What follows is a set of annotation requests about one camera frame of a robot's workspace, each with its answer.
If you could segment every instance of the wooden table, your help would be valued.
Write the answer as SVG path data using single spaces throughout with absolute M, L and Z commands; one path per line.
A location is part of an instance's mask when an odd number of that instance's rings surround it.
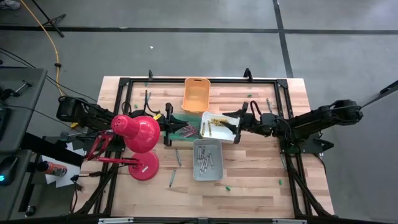
M 104 77 L 98 104 L 113 110 L 120 77 Z M 290 98 L 294 115 L 310 111 L 304 80 L 288 79 Z M 183 83 L 135 83 L 132 89 L 131 105 L 144 105 L 145 90 L 151 92 L 149 100 L 153 110 L 164 112 L 165 104 L 174 106 L 174 113 L 181 109 Z M 285 109 L 284 94 L 280 91 Z M 244 101 L 256 100 L 260 110 L 268 112 L 266 98 L 276 109 L 274 88 L 270 84 L 212 84 L 209 112 L 221 114 L 236 111 Z M 129 217 L 218 217 L 218 218 L 293 218 L 287 171 L 279 156 L 279 142 L 276 138 L 242 132 L 238 145 L 223 144 L 224 178 L 221 181 L 198 182 L 193 179 L 192 144 L 173 142 L 165 147 L 163 139 L 153 149 L 160 160 L 158 174 L 151 180 L 140 182 L 133 179 L 127 167 L 119 170 L 113 200 L 112 216 Z M 179 149 L 182 166 L 178 166 L 175 150 Z M 123 157 L 133 152 L 126 149 Z M 307 184 L 326 211 L 333 213 L 325 171 L 321 162 L 311 154 L 303 154 Z M 82 174 L 101 170 L 102 163 L 84 162 Z M 177 170 L 173 186 L 169 181 L 173 169 Z M 78 210 L 98 185 L 99 178 L 81 178 L 83 192 L 78 194 Z M 301 190 L 297 191 L 300 208 L 304 212 Z M 108 190 L 105 190 L 102 209 L 106 204 Z

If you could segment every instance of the red desk lamp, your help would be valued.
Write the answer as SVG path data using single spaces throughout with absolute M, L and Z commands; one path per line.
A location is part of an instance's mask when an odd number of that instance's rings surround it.
M 130 175 L 137 180 L 149 180 L 159 170 L 159 159 L 150 152 L 160 137 L 160 127 L 150 116 L 130 118 L 127 115 L 117 115 L 111 123 L 112 130 L 123 137 L 126 146 L 135 154 L 131 160 L 136 166 L 129 166 Z

